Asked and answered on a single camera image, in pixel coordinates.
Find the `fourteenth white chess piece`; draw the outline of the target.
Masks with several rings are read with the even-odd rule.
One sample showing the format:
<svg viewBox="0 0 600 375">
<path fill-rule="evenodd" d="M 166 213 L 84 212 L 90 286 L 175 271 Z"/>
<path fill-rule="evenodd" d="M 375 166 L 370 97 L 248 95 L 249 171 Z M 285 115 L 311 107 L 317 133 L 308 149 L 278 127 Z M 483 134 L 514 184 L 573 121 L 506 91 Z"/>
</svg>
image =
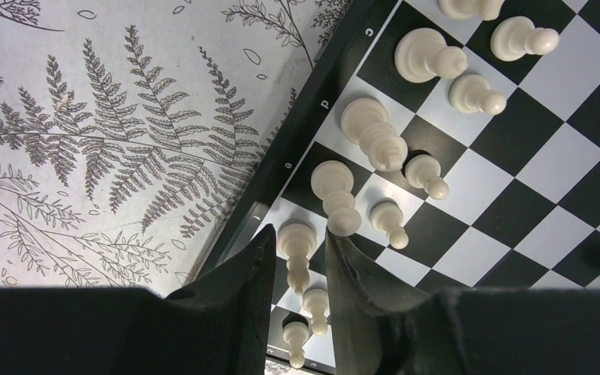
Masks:
<svg viewBox="0 0 600 375">
<path fill-rule="evenodd" d="M 309 286 L 309 257 L 317 247 L 316 232 L 304 223 L 288 224 L 278 233 L 277 249 L 286 259 L 287 283 L 298 296 Z"/>
</svg>

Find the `twelfth white chess piece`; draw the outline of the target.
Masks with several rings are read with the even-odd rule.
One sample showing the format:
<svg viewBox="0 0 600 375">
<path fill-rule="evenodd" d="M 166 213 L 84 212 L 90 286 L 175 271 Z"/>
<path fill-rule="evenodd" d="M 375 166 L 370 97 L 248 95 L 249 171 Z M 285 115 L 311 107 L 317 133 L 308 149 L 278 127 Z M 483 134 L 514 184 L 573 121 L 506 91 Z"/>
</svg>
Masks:
<svg viewBox="0 0 600 375">
<path fill-rule="evenodd" d="M 289 346 L 289 363 L 295 369 L 305 364 L 303 345 L 309 340 L 309 326 L 301 321 L 288 323 L 283 328 L 282 338 Z"/>
</svg>

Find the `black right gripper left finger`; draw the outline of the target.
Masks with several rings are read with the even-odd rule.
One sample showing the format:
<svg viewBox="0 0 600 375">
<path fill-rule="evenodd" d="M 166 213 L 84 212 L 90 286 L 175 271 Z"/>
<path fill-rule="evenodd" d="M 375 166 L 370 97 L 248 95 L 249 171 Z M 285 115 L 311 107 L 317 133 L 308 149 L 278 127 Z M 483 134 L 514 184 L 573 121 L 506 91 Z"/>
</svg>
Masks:
<svg viewBox="0 0 600 375">
<path fill-rule="evenodd" d="M 0 374 L 261 374 L 276 231 L 161 298 L 139 287 L 0 288 Z"/>
</svg>

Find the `eleventh white chess piece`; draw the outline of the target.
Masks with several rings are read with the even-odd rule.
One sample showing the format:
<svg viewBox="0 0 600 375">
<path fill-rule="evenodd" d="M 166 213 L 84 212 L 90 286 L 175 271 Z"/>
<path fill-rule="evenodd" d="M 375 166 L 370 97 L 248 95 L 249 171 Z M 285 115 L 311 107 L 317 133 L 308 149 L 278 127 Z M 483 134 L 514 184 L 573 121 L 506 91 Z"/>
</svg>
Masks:
<svg viewBox="0 0 600 375">
<path fill-rule="evenodd" d="M 327 291 L 320 288 L 306 291 L 302 296 L 302 307 L 311 316 L 312 332 L 319 336 L 325 335 L 328 332 L 329 297 Z"/>
</svg>

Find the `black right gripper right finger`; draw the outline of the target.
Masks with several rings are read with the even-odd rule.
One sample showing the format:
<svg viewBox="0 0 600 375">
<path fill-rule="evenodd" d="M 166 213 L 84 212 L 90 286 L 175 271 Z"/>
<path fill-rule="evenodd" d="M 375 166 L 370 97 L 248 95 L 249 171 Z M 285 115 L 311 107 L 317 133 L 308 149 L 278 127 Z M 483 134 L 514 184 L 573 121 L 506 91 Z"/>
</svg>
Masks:
<svg viewBox="0 0 600 375">
<path fill-rule="evenodd" d="M 339 374 L 600 374 L 600 290 L 426 293 L 327 234 Z"/>
</svg>

